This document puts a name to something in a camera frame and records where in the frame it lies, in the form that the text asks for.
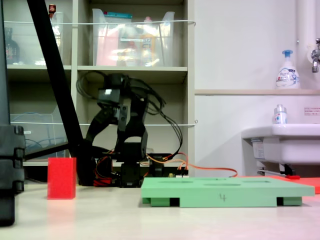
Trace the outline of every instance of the table surface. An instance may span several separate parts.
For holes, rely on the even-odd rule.
[[[295,207],[149,207],[139,188],[78,186],[73,200],[47,200],[47,185],[30,184],[0,239],[320,240],[320,195]]]

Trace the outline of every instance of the black pole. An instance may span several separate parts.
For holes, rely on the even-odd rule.
[[[56,38],[48,16],[46,3],[45,0],[27,0],[27,3],[39,38],[55,100],[61,114],[65,134],[68,143],[70,144],[70,154],[75,156],[73,150],[83,141],[83,136]]]
[[[10,124],[3,0],[0,0],[0,125]]]

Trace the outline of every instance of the sticker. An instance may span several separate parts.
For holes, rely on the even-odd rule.
[[[305,107],[305,116],[320,116],[320,107]]]
[[[255,159],[265,159],[264,143],[262,141],[256,141],[252,143],[253,155]]]
[[[122,42],[143,42],[143,39],[133,39],[133,38],[120,38]]]

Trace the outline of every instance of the green shape sorter board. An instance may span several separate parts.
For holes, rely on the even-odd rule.
[[[276,207],[301,206],[314,196],[313,186],[269,177],[146,177],[142,203],[152,207]]]

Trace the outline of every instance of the sink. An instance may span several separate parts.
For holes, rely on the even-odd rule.
[[[320,124],[273,124],[246,129],[241,136],[262,162],[320,164]]]

